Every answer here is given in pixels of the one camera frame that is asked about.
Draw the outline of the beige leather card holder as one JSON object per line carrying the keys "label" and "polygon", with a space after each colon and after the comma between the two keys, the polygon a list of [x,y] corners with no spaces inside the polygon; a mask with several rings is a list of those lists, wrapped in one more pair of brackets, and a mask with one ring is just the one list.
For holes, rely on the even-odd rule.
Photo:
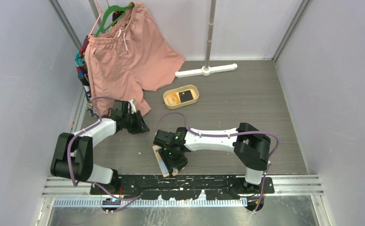
{"label": "beige leather card holder", "polygon": [[153,152],[154,152],[154,155],[157,159],[157,162],[158,162],[158,165],[159,165],[159,168],[161,170],[161,174],[164,178],[167,178],[167,177],[171,177],[171,176],[176,176],[178,175],[179,173],[179,170],[177,168],[173,168],[173,170],[171,172],[169,172],[165,162],[162,160],[161,156],[160,156],[160,149],[161,147],[160,146],[157,146],[157,145],[154,145],[152,147],[153,149]]}

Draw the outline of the gold credit card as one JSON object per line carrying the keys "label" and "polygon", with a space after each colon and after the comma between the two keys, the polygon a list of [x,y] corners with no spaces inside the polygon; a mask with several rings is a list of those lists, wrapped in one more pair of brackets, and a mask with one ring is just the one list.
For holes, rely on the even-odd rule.
{"label": "gold credit card", "polygon": [[174,93],[174,94],[170,94],[166,96],[166,103],[169,106],[175,106],[181,103],[180,101],[180,97],[178,94]]}

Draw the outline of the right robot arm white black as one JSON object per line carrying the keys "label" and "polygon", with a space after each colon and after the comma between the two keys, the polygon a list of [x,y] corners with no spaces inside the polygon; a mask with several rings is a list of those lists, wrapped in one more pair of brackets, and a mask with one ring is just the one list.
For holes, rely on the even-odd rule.
{"label": "right robot arm white black", "polygon": [[271,139],[248,123],[226,130],[178,127],[175,132],[158,130],[153,152],[163,177],[175,176],[188,163],[185,153],[202,150],[234,153],[245,166],[244,187],[249,193],[262,188],[269,166]]}

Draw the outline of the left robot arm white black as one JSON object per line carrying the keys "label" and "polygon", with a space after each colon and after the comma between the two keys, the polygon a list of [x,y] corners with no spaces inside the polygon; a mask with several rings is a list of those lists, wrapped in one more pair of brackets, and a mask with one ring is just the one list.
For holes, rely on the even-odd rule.
{"label": "left robot arm white black", "polygon": [[113,107],[96,123],[75,133],[59,135],[50,166],[52,176],[71,179],[72,182],[102,184],[108,194],[119,191],[120,180],[115,169],[94,163],[93,148],[107,137],[121,130],[130,134],[148,132],[136,101],[116,100]]}

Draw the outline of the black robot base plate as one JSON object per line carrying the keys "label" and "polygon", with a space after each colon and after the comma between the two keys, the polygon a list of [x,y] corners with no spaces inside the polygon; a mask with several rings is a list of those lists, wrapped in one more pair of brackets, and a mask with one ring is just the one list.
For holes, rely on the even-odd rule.
{"label": "black robot base plate", "polygon": [[141,195],[143,200],[196,200],[201,192],[207,201],[237,200],[260,194],[259,186],[251,186],[243,175],[120,175],[119,188],[107,188],[113,195],[127,198]]}

